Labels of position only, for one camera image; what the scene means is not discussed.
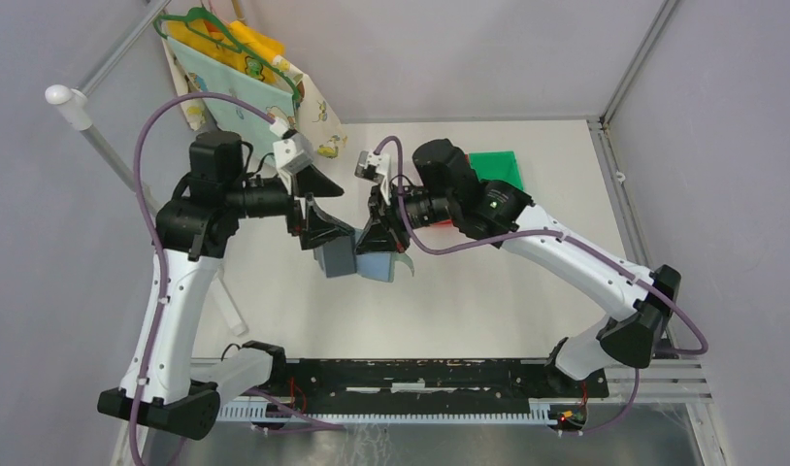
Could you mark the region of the white clothes rack pole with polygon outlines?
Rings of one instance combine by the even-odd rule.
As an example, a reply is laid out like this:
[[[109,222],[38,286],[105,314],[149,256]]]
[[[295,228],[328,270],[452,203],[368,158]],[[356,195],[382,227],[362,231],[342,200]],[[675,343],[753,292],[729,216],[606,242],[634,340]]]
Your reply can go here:
[[[77,89],[54,84],[45,90],[45,98],[76,131],[81,133],[120,180],[135,193],[136,184],[132,169],[121,159],[85,111],[87,97]],[[223,274],[224,268],[220,266],[211,283],[210,294],[229,331],[234,336],[244,336],[248,331],[247,323],[224,283]]]

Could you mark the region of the light blue printed cloth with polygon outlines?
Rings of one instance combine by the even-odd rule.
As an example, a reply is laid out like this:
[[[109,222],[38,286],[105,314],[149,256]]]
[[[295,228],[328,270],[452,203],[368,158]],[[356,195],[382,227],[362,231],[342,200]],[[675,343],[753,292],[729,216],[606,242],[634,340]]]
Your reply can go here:
[[[285,119],[291,128],[296,126],[295,108],[289,92],[262,83],[172,38],[167,43],[189,75],[190,81],[199,90],[231,96],[270,117]],[[218,99],[206,98],[204,103],[219,129],[236,132],[253,145],[253,163],[257,163],[261,156],[273,150],[273,143],[279,137],[270,130],[270,124],[262,117]]]

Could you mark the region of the aluminium frame rail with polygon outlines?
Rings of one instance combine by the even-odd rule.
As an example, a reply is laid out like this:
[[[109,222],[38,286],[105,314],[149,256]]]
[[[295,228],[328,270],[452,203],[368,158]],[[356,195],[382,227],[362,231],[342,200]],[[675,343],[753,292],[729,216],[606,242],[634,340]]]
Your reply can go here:
[[[692,360],[656,359],[646,369],[635,370],[620,364],[601,369],[606,374],[609,396],[584,398],[589,401],[624,402],[635,389],[640,402],[708,401],[711,393],[703,368]],[[289,396],[282,400],[292,402]],[[535,402],[554,402],[539,400]]]

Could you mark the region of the green plastic bin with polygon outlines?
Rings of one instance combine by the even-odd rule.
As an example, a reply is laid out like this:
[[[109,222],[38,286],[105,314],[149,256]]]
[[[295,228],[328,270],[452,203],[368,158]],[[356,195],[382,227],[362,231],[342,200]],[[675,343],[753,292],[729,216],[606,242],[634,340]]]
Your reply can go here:
[[[503,181],[525,190],[513,151],[470,152],[467,156],[480,181]]]

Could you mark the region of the cream printed cloth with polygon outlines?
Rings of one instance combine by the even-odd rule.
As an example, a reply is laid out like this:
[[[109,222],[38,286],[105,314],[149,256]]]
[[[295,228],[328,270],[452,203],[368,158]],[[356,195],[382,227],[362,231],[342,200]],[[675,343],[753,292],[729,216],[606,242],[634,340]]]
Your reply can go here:
[[[294,65],[292,65],[292,73],[300,76],[300,84],[304,88],[303,102],[298,106],[294,105],[296,126],[293,128],[308,138],[318,155],[326,158],[337,157],[340,151],[346,147],[347,143],[347,135],[342,128],[340,119],[337,117],[326,98],[314,85],[309,75],[301,72]],[[201,91],[196,84],[190,81],[189,75],[185,70],[184,74],[188,80],[189,86],[195,91]],[[278,84],[271,85],[284,90]]]

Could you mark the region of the green clothes hanger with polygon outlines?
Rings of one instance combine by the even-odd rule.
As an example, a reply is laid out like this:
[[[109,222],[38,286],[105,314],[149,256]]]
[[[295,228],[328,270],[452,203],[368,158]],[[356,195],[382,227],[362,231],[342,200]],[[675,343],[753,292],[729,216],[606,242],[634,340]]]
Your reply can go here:
[[[266,84],[278,84],[292,95],[293,104],[304,100],[300,76],[282,53],[283,45],[240,21],[226,22],[204,6],[183,15],[162,13],[153,23],[163,39],[172,38],[204,55]]]

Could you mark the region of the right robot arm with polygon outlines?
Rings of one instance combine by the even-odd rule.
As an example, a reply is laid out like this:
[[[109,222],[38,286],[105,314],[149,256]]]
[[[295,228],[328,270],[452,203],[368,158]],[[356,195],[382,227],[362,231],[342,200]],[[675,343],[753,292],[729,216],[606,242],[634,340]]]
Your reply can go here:
[[[550,354],[543,380],[551,393],[568,396],[613,363],[633,369],[650,365],[675,314],[680,279],[675,269],[650,270],[596,247],[523,190],[480,178],[465,152],[448,139],[419,146],[412,163],[421,183],[404,185],[401,156],[391,158],[382,146],[360,153],[355,175],[374,187],[356,254],[404,252],[418,243],[417,229],[450,221],[469,241],[444,253],[492,246],[516,254],[569,283],[605,312]]]

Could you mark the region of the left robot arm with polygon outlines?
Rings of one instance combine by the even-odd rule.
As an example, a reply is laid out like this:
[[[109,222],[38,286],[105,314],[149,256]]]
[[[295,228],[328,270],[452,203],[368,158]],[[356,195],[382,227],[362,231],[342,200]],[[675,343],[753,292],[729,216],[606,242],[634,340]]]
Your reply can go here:
[[[155,248],[148,308],[126,374],[99,396],[101,414],[200,440],[220,409],[243,393],[256,387],[272,396],[286,388],[284,349],[262,342],[249,341],[205,370],[191,369],[203,303],[242,220],[281,217],[302,250],[350,253],[354,243],[353,228],[316,203],[343,190],[314,168],[302,134],[287,130],[274,143],[278,173],[270,179],[246,170],[251,150],[231,131],[201,134],[173,198],[148,217]]]

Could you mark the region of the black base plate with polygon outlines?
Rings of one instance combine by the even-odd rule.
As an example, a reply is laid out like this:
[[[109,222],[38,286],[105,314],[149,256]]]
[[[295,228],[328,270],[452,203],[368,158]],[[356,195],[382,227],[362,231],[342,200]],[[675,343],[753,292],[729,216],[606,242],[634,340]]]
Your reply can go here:
[[[289,359],[259,388],[309,416],[526,414],[609,396],[604,371],[574,382],[539,358]]]

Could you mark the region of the dark grey card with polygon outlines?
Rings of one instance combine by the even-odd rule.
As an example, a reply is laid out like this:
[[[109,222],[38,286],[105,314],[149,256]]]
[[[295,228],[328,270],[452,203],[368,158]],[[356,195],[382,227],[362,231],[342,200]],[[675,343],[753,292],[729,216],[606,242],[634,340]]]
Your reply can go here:
[[[350,236],[343,236],[324,245],[321,265],[327,278],[354,275],[356,263],[353,239]]]

